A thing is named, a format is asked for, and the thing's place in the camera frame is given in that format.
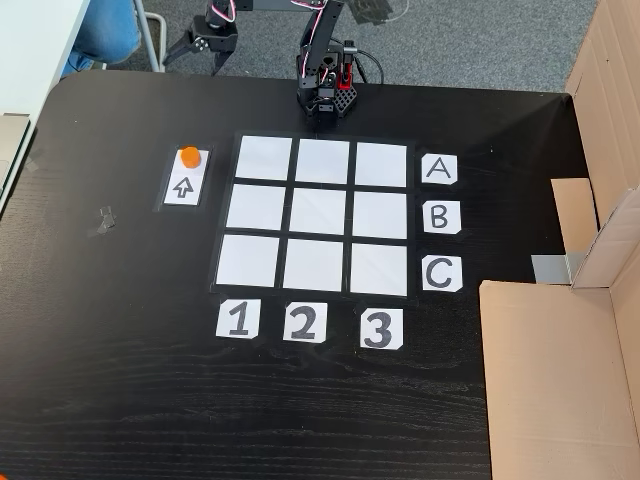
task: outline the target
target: gray carpet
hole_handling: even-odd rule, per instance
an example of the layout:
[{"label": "gray carpet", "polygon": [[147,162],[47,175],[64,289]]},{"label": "gray carpet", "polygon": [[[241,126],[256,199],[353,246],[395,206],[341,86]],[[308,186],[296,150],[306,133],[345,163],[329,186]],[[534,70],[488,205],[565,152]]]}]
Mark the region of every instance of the gray carpet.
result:
[{"label": "gray carpet", "polygon": [[[351,0],[362,6],[384,0]],[[357,23],[343,12],[335,36],[353,39],[375,55],[387,83],[510,90],[562,91],[591,19],[596,0],[387,0],[388,20],[362,12]],[[163,15],[169,45],[176,41],[206,0],[144,0]],[[220,72],[295,78],[294,56],[306,13],[238,14],[238,49]],[[209,74],[211,55],[188,54],[167,71]],[[364,59],[367,73],[376,68]],[[143,49],[112,68],[149,70]]]}]

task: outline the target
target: arrow symbol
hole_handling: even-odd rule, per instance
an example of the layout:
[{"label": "arrow symbol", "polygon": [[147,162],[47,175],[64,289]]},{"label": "arrow symbol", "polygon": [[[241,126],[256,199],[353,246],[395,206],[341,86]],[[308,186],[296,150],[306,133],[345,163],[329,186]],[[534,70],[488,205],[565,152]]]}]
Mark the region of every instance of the arrow symbol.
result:
[{"label": "arrow symbol", "polygon": [[187,193],[194,192],[193,187],[191,186],[191,182],[187,177],[185,177],[178,185],[173,187],[172,190],[178,192],[178,198],[184,198],[187,196]]}]

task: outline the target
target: arrow card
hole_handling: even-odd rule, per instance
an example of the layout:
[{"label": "arrow card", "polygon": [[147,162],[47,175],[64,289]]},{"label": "arrow card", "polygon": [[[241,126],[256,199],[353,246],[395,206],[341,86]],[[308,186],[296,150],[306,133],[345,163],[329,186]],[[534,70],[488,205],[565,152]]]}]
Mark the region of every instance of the arrow card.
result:
[{"label": "arrow card", "polygon": [[180,150],[176,153],[169,177],[169,185],[164,196],[168,205],[198,205],[200,192],[207,171],[209,152],[200,150],[200,164],[195,168],[185,167],[180,158]]}]

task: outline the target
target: white paper square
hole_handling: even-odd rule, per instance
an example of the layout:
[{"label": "white paper square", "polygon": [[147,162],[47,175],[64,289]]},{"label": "white paper square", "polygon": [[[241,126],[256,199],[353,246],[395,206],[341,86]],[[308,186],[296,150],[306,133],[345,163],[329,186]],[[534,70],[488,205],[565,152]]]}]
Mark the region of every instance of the white paper square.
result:
[{"label": "white paper square", "polygon": [[273,287],[280,240],[225,235],[218,263],[218,285]]},{"label": "white paper square", "polygon": [[171,175],[164,203],[167,205],[198,205],[204,177],[194,175]]},{"label": "white paper square", "polygon": [[169,175],[169,184],[164,195],[164,203],[167,205],[198,205],[200,203],[200,194],[202,192],[202,184],[207,171],[207,162],[209,161],[209,152],[207,150],[199,150],[200,165],[196,168],[187,168],[182,163],[180,153],[176,152],[171,166]]},{"label": "white paper square", "polygon": [[403,312],[391,308],[367,308],[360,317],[360,346],[398,350],[403,340]]},{"label": "white paper square", "polygon": [[258,336],[260,300],[226,300],[218,313],[217,337],[246,338]]},{"label": "white paper square", "polygon": [[429,200],[422,206],[422,223],[428,233],[455,235],[462,229],[460,202]]},{"label": "white paper square", "polygon": [[339,292],[342,289],[342,243],[289,240],[284,288]]},{"label": "white paper square", "polygon": [[296,181],[347,183],[349,142],[300,140]]},{"label": "white paper square", "polygon": [[346,195],[339,190],[294,189],[289,230],[342,235]]},{"label": "white paper square", "polygon": [[287,307],[284,340],[322,343],[327,337],[327,304],[294,302]]},{"label": "white paper square", "polygon": [[354,243],[351,291],[407,296],[407,248]]},{"label": "white paper square", "polygon": [[407,186],[407,147],[358,143],[356,185]]},{"label": "white paper square", "polygon": [[402,193],[355,192],[353,235],[407,238],[407,196]]},{"label": "white paper square", "polygon": [[422,259],[422,289],[457,292],[462,288],[462,259],[427,255]]},{"label": "white paper square", "polygon": [[457,181],[457,156],[427,153],[422,157],[422,183],[451,185]]},{"label": "white paper square", "polygon": [[290,138],[244,136],[236,177],[286,180],[290,155]]},{"label": "white paper square", "polygon": [[284,187],[233,186],[227,227],[280,230]]}]

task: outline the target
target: metal chair leg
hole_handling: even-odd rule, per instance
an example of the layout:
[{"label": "metal chair leg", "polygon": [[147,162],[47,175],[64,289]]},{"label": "metal chair leg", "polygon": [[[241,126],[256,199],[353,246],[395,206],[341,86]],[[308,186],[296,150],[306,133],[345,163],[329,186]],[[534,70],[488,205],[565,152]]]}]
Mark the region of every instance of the metal chair leg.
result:
[{"label": "metal chair leg", "polygon": [[[166,55],[167,49],[167,22],[164,18],[155,13],[146,13],[142,0],[133,0],[138,14],[138,22],[140,23],[140,31],[142,33],[142,39],[149,55],[149,61],[151,62],[151,70],[154,72],[164,72],[164,55]],[[156,56],[156,50],[153,47],[153,40],[151,39],[151,32],[149,31],[149,22],[147,19],[152,19],[160,22],[160,58]]]}]

